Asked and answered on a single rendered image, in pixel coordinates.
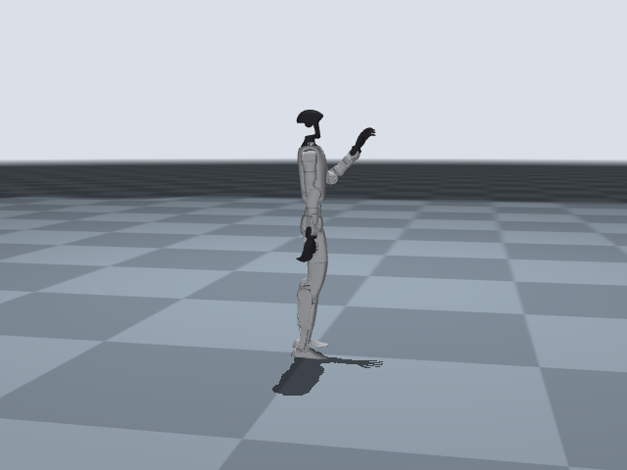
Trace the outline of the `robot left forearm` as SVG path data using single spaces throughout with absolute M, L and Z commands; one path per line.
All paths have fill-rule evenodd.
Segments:
M 350 155 L 351 150 L 349 151 L 348 155 L 346 155 L 338 165 L 330 169 L 335 174 L 337 174 L 337 176 L 338 175 L 342 176 L 345 173 L 345 171 L 354 163 L 354 161 L 356 161 L 360 157 L 359 151 L 357 151 L 354 156 L 351 156 Z

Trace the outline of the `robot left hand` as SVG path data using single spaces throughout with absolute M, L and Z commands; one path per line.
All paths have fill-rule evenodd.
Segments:
M 372 130 L 372 131 L 371 131 Z M 370 134 L 371 133 L 371 134 Z M 363 146 L 363 144 L 365 143 L 365 140 L 370 137 L 370 136 L 375 136 L 374 129 L 373 128 L 366 128 L 358 137 L 356 145 L 352 147 L 352 150 L 350 152 L 351 156 L 354 156 L 356 154 L 357 151 L 359 151 L 359 153 L 361 153 L 361 147 Z

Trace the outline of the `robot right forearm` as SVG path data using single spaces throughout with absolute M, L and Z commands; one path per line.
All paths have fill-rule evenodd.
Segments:
M 319 208 L 319 191 L 316 188 L 312 188 L 306 200 L 307 218 L 306 229 L 310 227 L 312 229 L 311 236 L 315 236 L 318 233 L 318 208 Z

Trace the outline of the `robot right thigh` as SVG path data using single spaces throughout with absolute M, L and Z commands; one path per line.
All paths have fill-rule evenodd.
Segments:
M 305 243 L 307 242 L 307 238 L 305 237 L 306 230 L 303 231 L 303 234 L 305 245 Z M 308 275 L 310 279 L 310 285 L 305 285 L 299 289 L 299 291 L 302 289 L 309 289 L 312 293 L 313 301 L 315 300 L 316 295 L 319 294 L 322 288 L 328 265 L 327 247 L 323 231 L 318 230 L 317 237 L 314 240 L 317 249 L 315 251 L 315 254 L 313 254 L 312 259 L 308 261 Z

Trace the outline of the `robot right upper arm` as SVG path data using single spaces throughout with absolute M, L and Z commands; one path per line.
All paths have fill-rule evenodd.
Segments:
M 301 154 L 301 161 L 304 170 L 304 181 L 305 181 L 305 192 L 308 197 L 308 193 L 314 187 L 314 183 L 316 181 L 316 164 L 317 164 L 317 153 L 313 149 L 304 150 Z M 319 191 L 319 199 L 321 197 L 321 191 Z

